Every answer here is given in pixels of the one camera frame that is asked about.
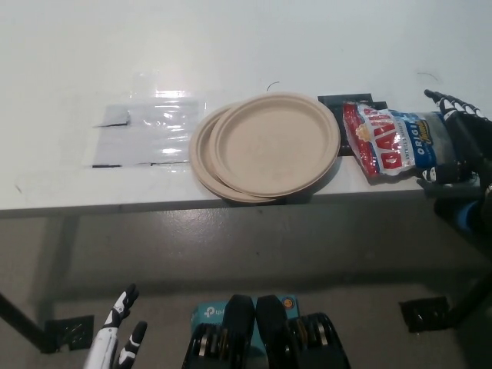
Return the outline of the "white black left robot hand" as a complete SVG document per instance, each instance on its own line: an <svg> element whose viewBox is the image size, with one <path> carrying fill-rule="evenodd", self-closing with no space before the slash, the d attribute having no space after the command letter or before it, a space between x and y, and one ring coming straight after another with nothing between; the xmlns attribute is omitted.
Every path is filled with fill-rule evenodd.
<svg viewBox="0 0 492 369"><path fill-rule="evenodd" d="M113 304L101 329L92 341L84 368L131 369L135 364L148 323L139 321L129 339L117 354L118 329L131 313L131 307L138 299L139 292L135 284L130 284Z"/></svg>

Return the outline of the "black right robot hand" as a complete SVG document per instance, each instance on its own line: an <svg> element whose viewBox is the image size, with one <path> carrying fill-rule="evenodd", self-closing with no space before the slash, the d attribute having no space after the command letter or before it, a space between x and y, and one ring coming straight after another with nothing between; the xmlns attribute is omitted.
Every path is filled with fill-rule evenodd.
<svg viewBox="0 0 492 369"><path fill-rule="evenodd" d="M452 95L426 89L444 118L455 150L452 162L421 172L421 179L436 185L452 185L478 177L480 188L491 191L491 120L479 108Z"/></svg>

